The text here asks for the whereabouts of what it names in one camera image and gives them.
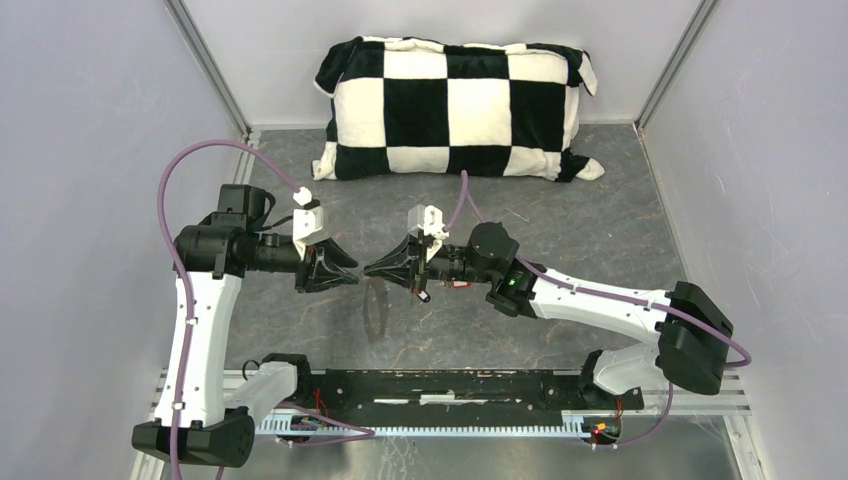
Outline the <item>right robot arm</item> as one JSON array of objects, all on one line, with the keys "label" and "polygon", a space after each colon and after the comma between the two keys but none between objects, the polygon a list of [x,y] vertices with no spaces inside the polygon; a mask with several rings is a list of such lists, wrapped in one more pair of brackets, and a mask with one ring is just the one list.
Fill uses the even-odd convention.
[{"label": "right robot arm", "polygon": [[464,246],[442,245],[417,231],[364,272],[423,302],[430,280],[487,284],[487,302],[507,316],[574,321],[635,340],[584,362],[577,392],[591,408],[666,382],[696,394],[719,393],[733,325],[701,287],[679,281],[671,291],[638,290],[587,282],[522,261],[518,250],[494,222],[476,225]]}]

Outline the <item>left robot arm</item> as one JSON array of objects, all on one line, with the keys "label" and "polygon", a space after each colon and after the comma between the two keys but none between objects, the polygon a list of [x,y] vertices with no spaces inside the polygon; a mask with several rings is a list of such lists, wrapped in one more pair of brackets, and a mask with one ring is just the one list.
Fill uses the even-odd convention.
[{"label": "left robot arm", "polygon": [[323,210],[305,187],[293,195],[293,232],[271,232],[276,200],[261,188],[225,184],[218,207],[172,239],[177,318],[165,385],[152,420],[134,427],[132,446],[174,465],[243,466],[259,423],[281,402],[314,394],[302,354],[269,354],[234,392],[224,391],[231,316],[249,271],[291,274],[300,293],[355,285],[352,259],[323,229]]}]

